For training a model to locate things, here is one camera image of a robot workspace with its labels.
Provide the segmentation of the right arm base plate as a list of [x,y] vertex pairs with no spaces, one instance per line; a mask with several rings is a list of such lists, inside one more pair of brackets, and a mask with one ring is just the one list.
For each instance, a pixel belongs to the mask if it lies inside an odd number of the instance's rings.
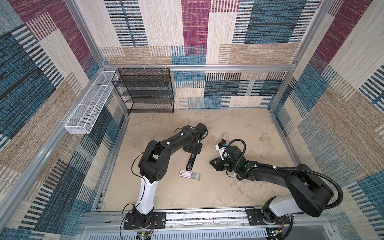
[[245,213],[247,214],[250,226],[288,226],[291,223],[291,217],[289,215],[277,217],[269,210],[263,210],[262,208],[247,207],[245,208]]

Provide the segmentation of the grey silver stapler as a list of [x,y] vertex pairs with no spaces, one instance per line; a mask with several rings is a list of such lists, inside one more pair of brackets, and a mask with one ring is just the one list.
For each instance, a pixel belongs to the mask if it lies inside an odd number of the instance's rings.
[[221,144],[222,144],[222,145],[226,144],[226,142],[227,142],[227,138],[228,138],[228,133],[227,133],[227,132],[224,132],[224,135],[223,135],[223,138],[222,138],[222,141],[221,141]]

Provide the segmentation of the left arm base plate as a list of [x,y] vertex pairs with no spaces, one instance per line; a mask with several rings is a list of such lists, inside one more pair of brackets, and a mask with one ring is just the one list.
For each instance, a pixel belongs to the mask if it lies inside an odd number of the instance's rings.
[[142,215],[139,212],[127,213],[124,220],[124,230],[150,230],[154,228],[164,229],[166,225],[166,212],[150,212],[147,215]]

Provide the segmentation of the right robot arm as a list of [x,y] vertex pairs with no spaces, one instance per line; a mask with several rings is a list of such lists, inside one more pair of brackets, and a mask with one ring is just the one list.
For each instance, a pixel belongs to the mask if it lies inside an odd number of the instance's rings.
[[277,167],[248,161],[237,146],[228,147],[223,156],[210,161],[216,171],[234,172],[239,181],[261,181],[287,188],[286,197],[271,197],[261,210],[263,221],[274,224],[280,217],[304,213],[319,217],[323,210],[335,207],[339,200],[330,203],[333,190],[326,182],[334,183],[327,176],[312,171],[308,166]]

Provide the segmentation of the grey staple tray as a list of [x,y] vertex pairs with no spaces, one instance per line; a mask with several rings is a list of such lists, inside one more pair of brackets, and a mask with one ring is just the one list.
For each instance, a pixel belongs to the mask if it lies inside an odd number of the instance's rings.
[[192,172],[191,173],[191,179],[199,181],[201,178],[201,174]]

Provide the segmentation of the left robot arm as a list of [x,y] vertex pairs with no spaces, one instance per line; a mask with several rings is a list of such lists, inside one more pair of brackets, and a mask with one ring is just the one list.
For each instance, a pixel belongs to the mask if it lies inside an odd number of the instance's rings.
[[171,156],[178,150],[183,149],[191,154],[186,170],[191,171],[196,157],[201,153],[203,144],[201,141],[208,135],[206,125],[198,123],[192,127],[187,125],[172,137],[163,140],[152,140],[139,156],[141,188],[137,203],[132,209],[134,223],[139,227],[149,227],[155,220],[153,218],[154,197],[158,183],[166,175]]

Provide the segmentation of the red white staple box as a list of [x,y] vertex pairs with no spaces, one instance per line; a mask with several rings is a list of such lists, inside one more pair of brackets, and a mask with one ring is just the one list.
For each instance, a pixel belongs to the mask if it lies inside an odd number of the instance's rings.
[[180,170],[180,173],[179,173],[180,177],[187,178],[187,179],[191,179],[192,175],[193,175],[192,172],[186,171],[186,170]]

